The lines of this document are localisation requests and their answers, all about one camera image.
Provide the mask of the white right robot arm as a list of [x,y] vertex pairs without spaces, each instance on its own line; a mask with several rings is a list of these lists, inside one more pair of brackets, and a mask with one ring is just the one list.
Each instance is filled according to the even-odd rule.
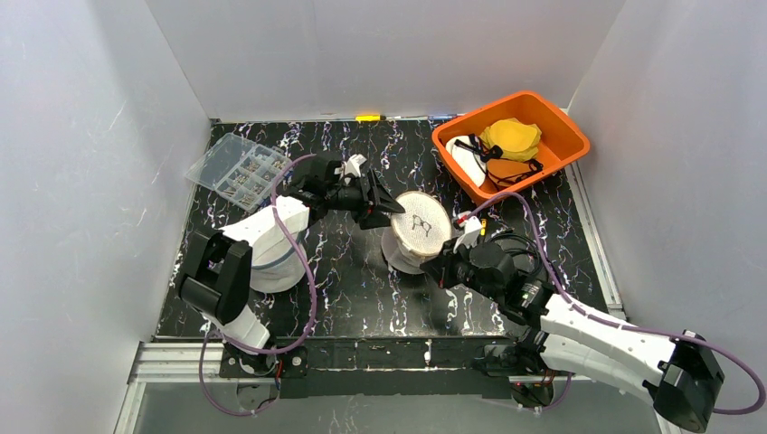
[[469,248],[444,243],[420,266],[441,287],[463,285],[497,304],[532,337],[534,360],[553,371],[584,375],[648,403],[665,420],[706,431],[724,372],[703,336],[641,332],[624,320],[566,299],[542,272],[517,268],[515,255],[496,243]]

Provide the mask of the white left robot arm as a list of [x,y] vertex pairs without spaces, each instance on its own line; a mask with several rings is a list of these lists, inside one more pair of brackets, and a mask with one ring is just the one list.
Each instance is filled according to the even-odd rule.
[[[222,229],[194,231],[175,289],[178,297],[216,327],[222,338],[251,355],[285,354],[301,346],[317,318],[317,288],[300,236],[330,211],[348,212],[363,230],[387,227],[404,208],[379,181],[364,156],[301,156],[278,174],[291,179],[270,205]],[[253,290],[276,293],[308,282],[309,314],[301,335],[269,346],[270,332],[249,305]]]

